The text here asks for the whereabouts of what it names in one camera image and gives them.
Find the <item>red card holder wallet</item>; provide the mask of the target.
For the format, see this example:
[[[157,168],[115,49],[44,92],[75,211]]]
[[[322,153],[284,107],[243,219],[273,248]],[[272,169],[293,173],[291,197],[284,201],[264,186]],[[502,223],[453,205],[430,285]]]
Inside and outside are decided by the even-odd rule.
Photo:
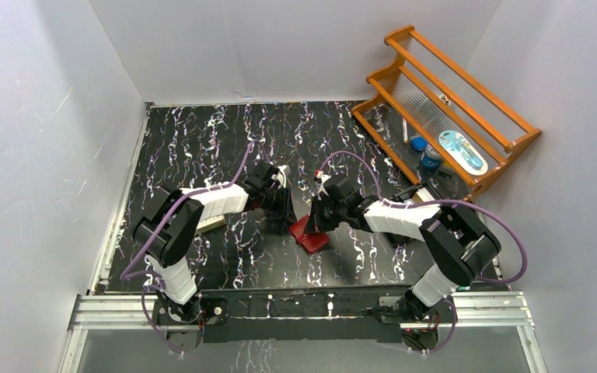
[[[305,229],[309,222],[309,215],[301,217],[296,223],[289,227],[289,232],[296,243],[301,246],[309,255],[318,253],[330,242],[329,236],[324,232],[308,233]]]

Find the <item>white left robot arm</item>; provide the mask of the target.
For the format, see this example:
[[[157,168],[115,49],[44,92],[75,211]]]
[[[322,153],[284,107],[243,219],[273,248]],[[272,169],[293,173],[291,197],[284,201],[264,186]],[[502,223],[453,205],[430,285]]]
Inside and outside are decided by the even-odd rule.
[[[201,303],[187,253],[200,223],[211,218],[261,209],[273,220],[297,222],[288,183],[289,166],[260,160],[240,180],[182,190],[161,188],[136,224],[133,240],[140,244],[152,270],[160,275],[162,296],[182,323],[201,314]]]

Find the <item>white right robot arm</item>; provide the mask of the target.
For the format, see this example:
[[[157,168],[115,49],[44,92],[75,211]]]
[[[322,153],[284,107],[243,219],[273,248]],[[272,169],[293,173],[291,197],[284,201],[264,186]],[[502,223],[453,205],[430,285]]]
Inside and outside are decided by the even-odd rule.
[[[345,223],[350,228],[422,241],[434,261],[404,296],[381,301],[374,312],[380,319],[428,321],[438,303],[471,285],[501,251],[501,244],[473,209],[461,202],[430,201],[400,204],[363,196],[359,185],[345,176],[317,173],[319,189],[312,197],[304,231],[330,232]]]

